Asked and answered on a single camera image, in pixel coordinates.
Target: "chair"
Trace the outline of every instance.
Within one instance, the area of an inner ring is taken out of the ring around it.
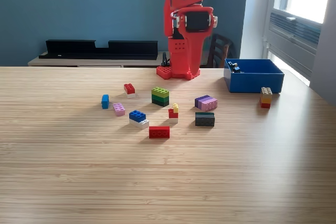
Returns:
[[[224,68],[232,41],[219,34],[213,34],[206,68]]]

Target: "green lego brick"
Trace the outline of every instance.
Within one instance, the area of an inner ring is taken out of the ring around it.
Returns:
[[[159,102],[169,102],[169,97],[162,98],[162,97],[158,97],[155,94],[152,95],[152,99],[157,100]]]
[[[212,112],[196,112],[196,115],[215,115],[215,113],[212,113]]]
[[[215,118],[215,115],[196,115],[196,118]]]
[[[156,104],[158,106],[161,106],[161,107],[166,107],[166,106],[169,105],[169,101],[167,101],[167,102],[159,102],[159,101],[154,100],[154,99],[152,99],[152,103],[154,103],[154,104]]]
[[[152,94],[161,98],[169,97],[169,91],[167,89],[162,89],[159,87],[152,89]]]

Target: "lime green lego brick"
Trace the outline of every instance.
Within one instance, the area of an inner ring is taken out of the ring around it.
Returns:
[[[211,113],[211,112],[196,112],[196,115],[215,115],[215,113]]]
[[[158,97],[155,94],[152,95],[152,99],[157,100],[159,102],[169,102],[169,97],[162,98],[162,97]]]
[[[159,87],[152,89],[152,94],[161,98],[169,97],[169,91],[167,89],[162,89]]]

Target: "red robot arm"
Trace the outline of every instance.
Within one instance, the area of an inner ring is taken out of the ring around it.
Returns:
[[[165,79],[168,76],[190,80],[200,74],[204,39],[217,26],[217,17],[213,8],[203,7],[199,2],[202,0],[165,0],[164,33],[169,38],[171,75],[163,67],[157,69]]]

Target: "pink lego brick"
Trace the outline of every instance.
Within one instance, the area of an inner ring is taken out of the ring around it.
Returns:
[[[121,103],[114,103],[113,108],[117,116],[125,115],[125,109]]]
[[[201,107],[202,111],[209,111],[209,110],[213,110],[213,109],[217,108],[218,101],[217,101],[217,99],[212,98],[211,100],[207,100],[205,102],[202,102],[201,105],[202,105],[202,107]]]

